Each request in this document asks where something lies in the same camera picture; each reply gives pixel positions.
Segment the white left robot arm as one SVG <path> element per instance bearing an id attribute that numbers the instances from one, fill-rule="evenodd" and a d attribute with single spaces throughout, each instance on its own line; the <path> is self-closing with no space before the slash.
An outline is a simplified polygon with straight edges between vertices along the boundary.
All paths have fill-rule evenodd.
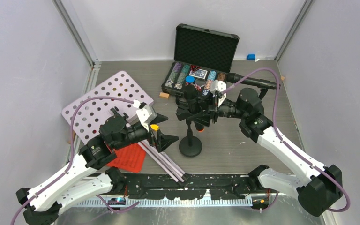
<path id="1" fill-rule="evenodd" d="M 158 151 L 166 150 L 179 137 L 154 132 L 151 125 L 166 121 L 161 114 L 141 112 L 139 121 L 129 125 L 125 116 L 115 113 L 99 128 L 99 134 L 90 139 L 69 163 L 51 178 L 34 188 L 16 192 L 23 205 L 24 219 L 29 225 L 50 225 L 66 210 L 95 195 L 112 192 L 120 194 L 125 188 L 124 177 L 112 167 L 95 179 L 78 185 L 83 178 L 96 173 L 113 161 L 116 151 L 132 144 L 142 143 Z"/>

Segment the black microphone plain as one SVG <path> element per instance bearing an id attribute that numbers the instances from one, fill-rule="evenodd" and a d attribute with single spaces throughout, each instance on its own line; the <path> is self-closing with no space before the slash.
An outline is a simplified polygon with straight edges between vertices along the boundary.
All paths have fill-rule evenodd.
<path id="1" fill-rule="evenodd" d="M 243 78 L 243 76 L 237 74 L 237 73 L 228 73 L 227 74 L 227 81 L 235 84 L 238 81 L 240 81 Z M 271 82 L 268 80 L 264 80 L 264 79 L 256 79 L 256 78 L 246 78 L 245 80 L 243 80 L 241 82 L 241 84 L 245 84 L 245 85 L 251 85 L 251 86 L 255 86 L 258 87 L 260 89 L 276 89 L 277 88 L 277 84 L 275 82 Z"/>

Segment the red sheet music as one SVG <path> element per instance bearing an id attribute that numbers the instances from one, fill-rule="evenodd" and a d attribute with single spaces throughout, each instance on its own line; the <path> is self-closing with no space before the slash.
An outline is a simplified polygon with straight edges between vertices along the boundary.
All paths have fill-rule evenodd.
<path id="1" fill-rule="evenodd" d="M 139 144 L 135 143 L 125 148 L 114 150 L 114 153 L 117 157 L 109 162 L 107 166 L 117 167 L 133 173 L 141 171 L 146 152 Z"/>

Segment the lilac tripod music stand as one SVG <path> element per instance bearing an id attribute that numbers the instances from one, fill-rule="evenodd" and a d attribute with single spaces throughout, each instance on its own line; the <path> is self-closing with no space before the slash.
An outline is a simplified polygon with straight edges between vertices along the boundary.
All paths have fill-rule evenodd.
<path id="1" fill-rule="evenodd" d="M 120 71 L 64 107 L 61 114 L 68 123 L 72 119 L 75 120 L 73 131 L 83 143 L 86 143 L 97 136 L 98 128 L 114 115 L 112 108 L 120 115 L 126 114 L 129 123 L 136 121 L 136 108 L 114 98 L 138 100 L 150 106 L 154 104 L 153 98 L 127 72 Z M 150 155 L 176 182 L 186 180 L 186 173 L 166 153 L 158 153 L 147 141 L 139 145 L 145 150 L 146 155 Z"/>

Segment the black round-base mic stand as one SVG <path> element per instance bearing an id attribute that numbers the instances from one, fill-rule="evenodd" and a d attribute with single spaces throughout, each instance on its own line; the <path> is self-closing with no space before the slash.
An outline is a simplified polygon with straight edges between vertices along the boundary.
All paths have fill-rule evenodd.
<path id="1" fill-rule="evenodd" d="M 267 94 L 267 92 L 268 92 L 268 89 L 260 89 L 260 94 L 258 97 L 262 100 L 265 97 L 265 95 Z"/>
<path id="2" fill-rule="evenodd" d="M 203 144 L 199 138 L 193 135 L 193 131 L 191 128 L 192 122 L 188 120 L 185 120 L 185 122 L 187 124 L 187 136 L 182 138 L 182 140 L 180 141 L 179 150 L 182 155 L 193 158 L 201 153 Z"/>

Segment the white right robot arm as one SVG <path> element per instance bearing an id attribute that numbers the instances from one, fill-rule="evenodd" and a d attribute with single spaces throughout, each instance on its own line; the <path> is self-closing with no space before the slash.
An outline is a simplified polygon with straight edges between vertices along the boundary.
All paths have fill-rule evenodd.
<path id="1" fill-rule="evenodd" d="M 249 187 L 254 192 L 266 188 L 284 193 L 297 199 L 305 211 L 316 217 L 331 210 L 342 197 L 346 199 L 345 210 L 350 207 L 342 171 L 336 165 L 326 166 L 315 160 L 281 133 L 265 116 L 254 89 L 243 88 L 237 100 L 230 101 L 220 93 L 201 99 L 197 90 L 188 86 L 183 97 L 176 97 L 176 104 L 179 120 L 204 127 L 215 123 L 219 117 L 239 119 L 239 128 L 245 137 L 270 151 L 293 172 L 293 175 L 286 175 L 267 165 L 258 166 L 249 173 Z"/>

